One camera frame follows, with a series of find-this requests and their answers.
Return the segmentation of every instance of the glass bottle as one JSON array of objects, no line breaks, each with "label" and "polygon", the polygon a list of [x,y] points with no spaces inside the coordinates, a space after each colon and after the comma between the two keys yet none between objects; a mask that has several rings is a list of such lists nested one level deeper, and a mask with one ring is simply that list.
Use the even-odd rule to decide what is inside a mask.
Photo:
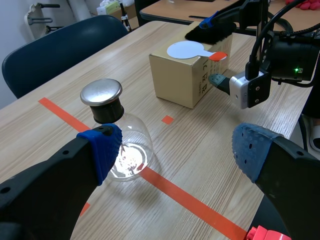
[{"label": "glass bottle", "polygon": [[86,85],[80,98],[90,106],[97,122],[95,128],[115,123],[122,130],[122,145],[107,178],[124,182],[139,176],[138,173],[152,161],[154,150],[144,122],[133,114],[125,113],[119,100],[122,90],[118,81],[104,78]]}]

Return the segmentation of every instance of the wooden table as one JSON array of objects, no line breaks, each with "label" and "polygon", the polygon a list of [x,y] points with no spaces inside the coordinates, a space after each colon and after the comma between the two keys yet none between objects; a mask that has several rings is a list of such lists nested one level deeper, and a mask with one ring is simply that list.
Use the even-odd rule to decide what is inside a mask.
[{"label": "wooden table", "polygon": [[[141,17],[150,21],[165,21],[170,23],[190,24],[203,19],[190,16],[210,17],[236,0],[215,0],[214,2],[189,1],[189,0],[160,0],[142,9]],[[285,6],[285,0],[272,0],[269,12],[276,14]],[[283,17],[289,21],[294,31],[310,28],[320,22],[320,10],[301,10],[293,8]],[[283,28],[275,25],[275,30],[283,31]]]},{"label": "wooden table", "polygon": [[[82,88],[97,79],[122,83],[124,109],[149,129],[156,159],[150,168],[233,223],[247,230],[263,194],[239,170],[232,153],[235,126],[249,122],[289,138],[310,89],[272,83],[269,99],[240,110],[212,88],[194,109],[155,96],[148,55],[184,25],[150,22],[0,110],[0,181],[47,160],[77,131],[38,101],[48,98],[89,127],[95,122],[80,101]],[[235,34],[231,75],[244,70],[254,37]],[[174,121],[161,120],[169,115]],[[72,239],[226,239],[142,177],[106,180],[88,199]]]}]

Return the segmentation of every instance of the silver cap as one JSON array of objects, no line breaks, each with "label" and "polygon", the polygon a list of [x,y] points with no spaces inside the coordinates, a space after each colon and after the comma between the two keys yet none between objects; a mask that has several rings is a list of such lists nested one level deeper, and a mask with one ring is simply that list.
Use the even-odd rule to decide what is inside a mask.
[{"label": "silver cap", "polygon": [[120,82],[110,78],[99,79],[86,85],[81,93],[81,101],[91,107],[109,104],[122,93]]}]

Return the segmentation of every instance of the chair backrest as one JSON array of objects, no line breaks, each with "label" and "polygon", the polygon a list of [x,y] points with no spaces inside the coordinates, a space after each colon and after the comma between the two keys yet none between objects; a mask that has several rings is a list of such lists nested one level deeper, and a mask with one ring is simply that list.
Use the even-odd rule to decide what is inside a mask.
[{"label": "chair backrest", "polygon": [[10,53],[2,63],[4,80],[21,98],[127,34],[110,15],[63,27]]}]

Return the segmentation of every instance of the orange tape line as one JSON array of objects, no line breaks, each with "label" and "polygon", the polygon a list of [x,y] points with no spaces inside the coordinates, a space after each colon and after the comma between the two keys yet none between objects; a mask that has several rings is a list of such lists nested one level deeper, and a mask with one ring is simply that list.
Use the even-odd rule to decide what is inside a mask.
[{"label": "orange tape line", "polygon": [[[90,129],[84,123],[61,109],[59,106],[55,105],[53,102],[47,98],[42,98],[39,103],[44,105],[48,110],[53,112],[59,118],[64,120],[71,127],[75,128],[79,132]],[[234,224],[232,221],[228,220],[212,208],[205,205],[203,202],[199,201],[189,193],[182,190],[180,187],[176,186],[169,180],[165,179],[163,176],[153,171],[149,167],[145,167],[140,175],[148,181],[150,184],[155,186],[164,194],[168,195],[170,198],[175,200],[184,208],[188,209],[194,215],[205,221],[207,224],[211,225],[213,228],[218,230],[220,233],[225,235],[231,240],[244,240],[247,232],[243,230],[238,225]],[[83,212],[90,206],[86,203],[83,207]]]},{"label": "orange tape line", "polygon": [[80,212],[80,217],[85,213],[85,211],[87,211],[89,207],[90,207],[90,204],[86,202],[82,208],[82,211]]},{"label": "orange tape line", "polygon": [[245,239],[247,235],[247,232],[245,230],[243,230],[241,227],[234,224],[232,221],[228,220],[221,214],[217,213],[215,210],[208,207],[203,202],[185,192],[180,187],[173,184],[149,167],[144,168],[140,175],[161,192],[168,195],[181,206],[185,207],[194,215],[225,235],[227,238],[231,240]]},{"label": "orange tape line", "polygon": [[55,105],[52,101],[50,101],[47,98],[42,98],[39,100],[39,103],[41,103],[43,106],[45,106],[48,110],[53,112],[55,115],[57,115],[59,118],[61,118],[63,121],[65,121],[67,124],[69,124],[71,127],[73,127],[78,132],[84,132],[86,130],[89,130],[90,128],[76,119],[74,116],[67,113],[65,110],[63,110],[61,107]]}]

